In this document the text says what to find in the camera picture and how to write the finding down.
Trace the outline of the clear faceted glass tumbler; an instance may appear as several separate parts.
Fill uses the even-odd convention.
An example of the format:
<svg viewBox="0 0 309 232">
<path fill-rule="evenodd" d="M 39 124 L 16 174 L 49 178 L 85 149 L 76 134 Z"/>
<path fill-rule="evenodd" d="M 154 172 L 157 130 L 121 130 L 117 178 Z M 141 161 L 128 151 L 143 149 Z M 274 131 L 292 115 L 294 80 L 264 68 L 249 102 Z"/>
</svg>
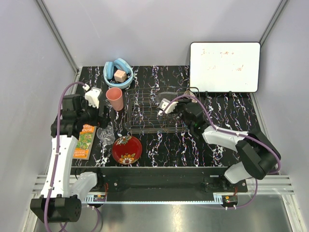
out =
<svg viewBox="0 0 309 232">
<path fill-rule="evenodd" d="M 115 141 L 113 127 L 108 125 L 106 128 L 97 129 L 97 137 L 102 142 L 102 145 L 112 145 Z"/>
</svg>

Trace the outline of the clear glass dish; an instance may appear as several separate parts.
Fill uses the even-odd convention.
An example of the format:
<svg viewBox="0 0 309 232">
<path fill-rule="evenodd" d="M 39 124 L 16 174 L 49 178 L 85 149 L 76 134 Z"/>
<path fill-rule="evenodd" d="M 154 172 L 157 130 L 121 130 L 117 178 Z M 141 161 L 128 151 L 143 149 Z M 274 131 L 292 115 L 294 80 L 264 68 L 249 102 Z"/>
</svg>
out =
<svg viewBox="0 0 309 232">
<path fill-rule="evenodd" d="M 156 102 L 157 102 L 157 103 L 161 103 L 161 101 L 162 101 L 163 99 L 166 99 L 166 100 L 168 100 L 168 101 L 172 101 L 172 100 L 175 99 L 177 96 L 178 96 L 178 93 L 177 93 L 177 92 L 168 92 L 168 91 L 161 92 L 161 93 L 159 93 L 159 94 L 156 96 Z"/>
</svg>

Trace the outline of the red floral plate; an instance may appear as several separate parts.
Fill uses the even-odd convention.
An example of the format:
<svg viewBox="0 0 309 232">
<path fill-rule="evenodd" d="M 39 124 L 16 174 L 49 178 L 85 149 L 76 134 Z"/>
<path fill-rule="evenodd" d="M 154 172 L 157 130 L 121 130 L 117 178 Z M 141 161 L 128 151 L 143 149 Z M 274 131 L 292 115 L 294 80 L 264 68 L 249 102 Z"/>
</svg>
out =
<svg viewBox="0 0 309 232">
<path fill-rule="evenodd" d="M 127 135 L 118 138 L 112 146 L 113 159 L 122 165 L 130 165 L 138 161 L 142 154 L 142 145 L 139 139 Z"/>
</svg>

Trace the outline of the beige patterned bowl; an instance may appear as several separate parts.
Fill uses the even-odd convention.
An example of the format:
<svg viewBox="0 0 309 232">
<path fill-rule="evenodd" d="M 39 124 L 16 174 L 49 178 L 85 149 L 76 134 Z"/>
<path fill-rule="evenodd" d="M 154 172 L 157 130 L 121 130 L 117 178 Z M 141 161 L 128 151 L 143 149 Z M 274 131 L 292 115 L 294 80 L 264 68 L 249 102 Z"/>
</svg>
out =
<svg viewBox="0 0 309 232">
<path fill-rule="evenodd" d="M 194 96 L 194 94 L 190 91 L 190 90 L 186 90 L 184 92 L 185 95 L 190 95 L 190 96 Z"/>
</svg>

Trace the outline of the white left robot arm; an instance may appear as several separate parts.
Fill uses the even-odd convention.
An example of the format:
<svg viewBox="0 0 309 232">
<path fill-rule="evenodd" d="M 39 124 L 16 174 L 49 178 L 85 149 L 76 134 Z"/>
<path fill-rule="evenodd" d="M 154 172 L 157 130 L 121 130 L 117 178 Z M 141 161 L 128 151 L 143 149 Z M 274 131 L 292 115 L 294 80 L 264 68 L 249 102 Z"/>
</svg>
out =
<svg viewBox="0 0 309 232">
<path fill-rule="evenodd" d="M 73 154 L 84 125 L 106 128 L 110 122 L 107 106 L 99 108 L 100 93 L 66 95 L 51 125 L 52 153 L 47 178 L 40 196 L 30 202 L 31 211 L 43 223 L 77 222 L 82 200 L 104 187 L 98 171 L 83 172 L 70 185 Z"/>
</svg>

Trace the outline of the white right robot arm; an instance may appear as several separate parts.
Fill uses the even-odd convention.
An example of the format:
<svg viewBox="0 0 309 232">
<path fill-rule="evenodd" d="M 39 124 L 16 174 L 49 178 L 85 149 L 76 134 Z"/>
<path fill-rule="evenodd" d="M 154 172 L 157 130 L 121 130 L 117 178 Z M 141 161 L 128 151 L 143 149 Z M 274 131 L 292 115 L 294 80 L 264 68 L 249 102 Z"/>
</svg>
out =
<svg viewBox="0 0 309 232">
<path fill-rule="evenodd" d="M 260 130 L 236 131 L 215 126 L 206 108 L 194 96 L 182 95 L 176 102 L 175 109 L 196 139 L 239 154 L 240 162 L 228 167 L 219 179 L 223 191 L 231 191 L 243 179 L 262 180 L 281 169 L 281 155 Z"/>
</svg>

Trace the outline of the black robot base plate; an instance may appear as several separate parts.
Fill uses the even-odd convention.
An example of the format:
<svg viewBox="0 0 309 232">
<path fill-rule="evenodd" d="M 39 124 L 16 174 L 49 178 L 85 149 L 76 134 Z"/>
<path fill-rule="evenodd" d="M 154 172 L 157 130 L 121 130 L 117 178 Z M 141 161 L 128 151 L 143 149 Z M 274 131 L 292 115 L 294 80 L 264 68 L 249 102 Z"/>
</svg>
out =
<svg viewBox="0 0 309 232">
<path fill-rule="evenodd" d="M 220 195 L 247 194 L 246 180 L 229 184 L 225 167 L 72 167 L 70 184 L 83 172 L 98 174 L 92 194 L 108 186 L 107 203 L 214 203 Z"/>
</svg>

